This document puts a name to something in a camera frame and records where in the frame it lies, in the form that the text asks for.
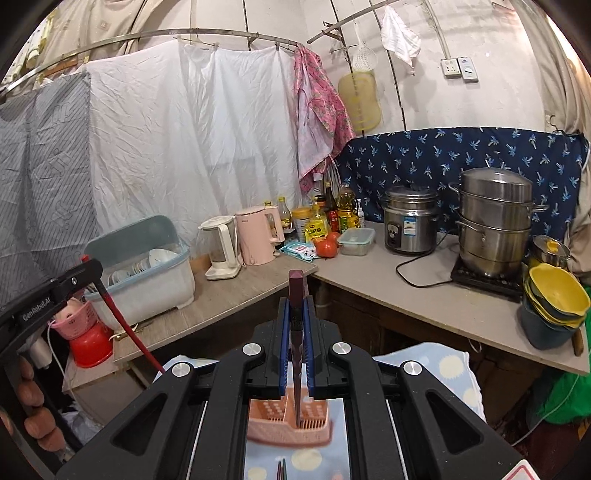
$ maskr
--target hand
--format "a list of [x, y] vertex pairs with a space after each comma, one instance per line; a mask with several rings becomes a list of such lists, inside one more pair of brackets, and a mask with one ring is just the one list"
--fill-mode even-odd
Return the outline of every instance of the hand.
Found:
[[[51, 412], [43, 407], [45, 398], [39, 386], [33, 381], [35, 374], [33, 367], [23, 357], [19, 357], [18, 361], [22, 381], [17, 387], [17, 397], [23, 405], [33, 407], [33, 412], [25, 420], [25, 430], [31, 437], [37, 439], [42, 449], [48, 452], [62, 450], [66, 447], [64, 435], [56, 427], [56, 420]], [[8, 416], [0, 411], [0, 418], [8, 433], [12, 435], [14, 428]]]

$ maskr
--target white wall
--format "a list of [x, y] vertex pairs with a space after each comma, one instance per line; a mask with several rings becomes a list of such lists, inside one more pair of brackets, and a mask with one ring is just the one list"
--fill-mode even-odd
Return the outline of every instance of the white wall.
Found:
[[[369, 0], [334, 2], [339, 19], [369, 6]], [[443, 52], [421, 2], [395, 2], [398, 14], [422, 39], [415, 76], [392, 55], [407, 128], [490, 126], [544, 130], [540, 72], [517, 15], [494, 8], [490, 0], [431, 0], [431, 4], [452, 56], [471, 57], [480, 82], [467, 85], [461, 79], [446, 80], [439, 63]], [[311, 37], [323, 28], [323, 21], [335, 21], [329, 0], [302, 0], [302, 6]], [[383, 14], [383, 9], [378, 10], [380, 20]], [[376, 19], [368, 14], [358, 23], [368, 46], [379, 58], [375, 75], [383, 119], [371, 133], [402, 130], [392, 71]], [[349, 45], [358, 43], [352, 24], [344, 26], [343, 33]], [[336, 46], [336, 40], [326, 37], [310, 45], [321, 55], [335, 85], [349, 72], [341, 52], [329, 53]]]
[[[245, 30], [242, 0], [164, 0], [148, 20], [145, 30], [174, 27]], [[369, 6], [369, 0], [333, 0], [340, 19]], [[431, 127], [512, 127], [544, 130], [540, 72], [530, 43], [514, 12], [498, 9], [490, 0], [431, 0], [452, 56], [469, 56], [480, 82], [467, 85], [461, 79], [446, 80], [440, 68], [443, 52], [420, 0], [393, 4], [407, 25], [422, 39], [415, 75], [393, 55], [407, 129]], [[246, 0], [248, 30], [305, 41], [335, 22], [330, 0]], [[378, 10], [381, 20], [384, 9]], [[358, 21], [362, 35], [379, 58], [375, 70], [382, 122], [371, 133], [403, 130], [402, 113], [388, 56], [381, 44], [373, 14]], [[343, 27], [348, 45], [357, 43], [353, 24]], [[246, 49], [246, 39], [201, 35], [223, 48]], [[165, 37], [144, 41], [151, 46]], [[272, 44], [256, 40], [253, 48]], [[330, 53], [340, 44], [322, 37], [309, 46], [317, 52], [336, 86], [349, 73], [344, 52]]]

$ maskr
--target blue tablecloth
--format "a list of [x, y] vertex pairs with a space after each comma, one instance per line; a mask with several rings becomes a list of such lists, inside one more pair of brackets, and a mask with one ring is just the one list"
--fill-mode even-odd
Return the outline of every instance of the blue tablecloth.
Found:
[[[470, 370], [466, 352], [460, 352], [439, 343], [421, 343], [375, 359], [390, 365], [400, 365], [416, 360], [426, 367], [455, 395], [461, 398], [483, 420], [482, 396], [474, 373]], [[164, 366], [186, 361], [195, 367], [207, 365], [213, 360], [190, 359], [178, 356]], [[305, 365], [302, 379], [306, 382]], [[289, 369], [288, 383], [293, 383]], [[317, 449], [288, 449], [246, 443], [245, 480], [272, 480], [277, 474], [277, 462], [285, 458], [289, 480], [349, 480], [349, 456], [342, 400], [329, 400], [330, 419], [333, 427], [332, 441]]]

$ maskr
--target pink utensil basket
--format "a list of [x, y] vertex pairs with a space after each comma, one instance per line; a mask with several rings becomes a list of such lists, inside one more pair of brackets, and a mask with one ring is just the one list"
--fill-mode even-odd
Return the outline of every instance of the pink utensil basket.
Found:
[[98, 321], [99, 316], [96, 310], [92, 303], [87, 301], [69, 317], [53, 323], [51, 328], [55, 329], [66, 340], [74, 340], [90, 330]]
[[312, 400], [308, 389], [302, 387], [298, 427], [293, 395], [293, 387], [287, 387], [280, 400], [251, 400], [246, 438], [282, 447], [328, 445], [332, 436], [328, 401]]

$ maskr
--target silver screw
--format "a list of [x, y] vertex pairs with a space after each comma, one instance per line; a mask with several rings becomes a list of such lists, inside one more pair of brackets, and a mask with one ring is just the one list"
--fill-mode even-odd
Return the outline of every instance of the silver screw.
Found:
[[244, 355], [254, 356], [261, 353], [261, 346], [258, 343], [247, 343], [245, 346], [242, 347], [242, 352]]
[[333, 345], [333, 352], [339, 355], [347, 355], [351, 351], [351, 346], [347, 342], [336, 342]]
[[418, 375], [423, 371], [423, 367], [418, 362], [411, 360], [410, 362], [406, 362], [404, 364], [404, 371], [409, 375]]
[[173, 375], [175, 377], [184, 377], [188, 375], [191, 371], [191, 366], [189, 364], [176, 364], [173, 367]]

